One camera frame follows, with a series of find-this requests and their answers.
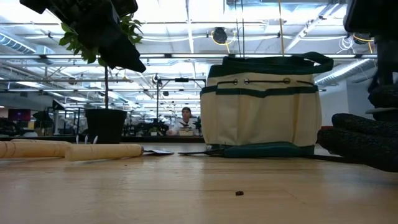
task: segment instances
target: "air duct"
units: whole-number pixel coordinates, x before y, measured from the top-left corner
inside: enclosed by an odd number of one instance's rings
[[[23,54],[34,54],[36,51],[33,48],[26,46],[25,44],[9,37],[6,34],[0,33],[0,44],[6,47],[12,48]]]
[[[329,85],[338,83],[348,77],[351,77],[360,72],[365,72],[376,67],[376,63],[372,59],[359,59],[355,62],[338,65],[330,72],[319,74],[315,77],[315,84]]]

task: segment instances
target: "black equipment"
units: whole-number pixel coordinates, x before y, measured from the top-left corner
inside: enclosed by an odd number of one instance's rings
[[[29,9],[46,9],[74,29],[88,49],[99,47],[101,58],[109,67],[144,72],[140,54],[119,28],[120,17],[138,10],[136,0],[20,0]]]
[[[398,1],[349,0],[344,27],[347,32],[374,37],[377,44],[377,72],[368,88],[392,85],[398,72]]]

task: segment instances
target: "potted plant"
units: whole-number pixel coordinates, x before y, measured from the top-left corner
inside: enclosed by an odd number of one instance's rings
[[[141,43],[142,36],[140,33],[140,26],[142,24],[131,16],[123,16],[119,23],[119,28],[127,35],[132,44]],[[124,121],[126,120],[127,112],[123,110],[109,109],[109,88],[108,88],[108,65],[102,59],[98,47],[89,48],[79,42],[78,34],[66,24],[62,24],[62,29],[65,35],[60,39],[59,44],[62,46],[68,45],[67,50],[73,51],[74,55],[81,53],[81,57],[88,64],[98,63],[104,67],[105,75],[105,109],[87,109],[85,110],[89,140],[93,142],[94,138],[98,136],[97,144],[119,144],[123,132]]]

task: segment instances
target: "green bag handle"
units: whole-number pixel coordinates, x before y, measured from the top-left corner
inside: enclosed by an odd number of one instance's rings
[[[248,68],[257,67],[261,68],[274,68],[278,70],[305,70],[305,73],[323,73],[329,72],[333,68],[333,59],[326,57],[317,52],[307,52],[304,54],[293,55],[291,57],[265,57],[265,58],[232,58],[225,57],[223,65]]]

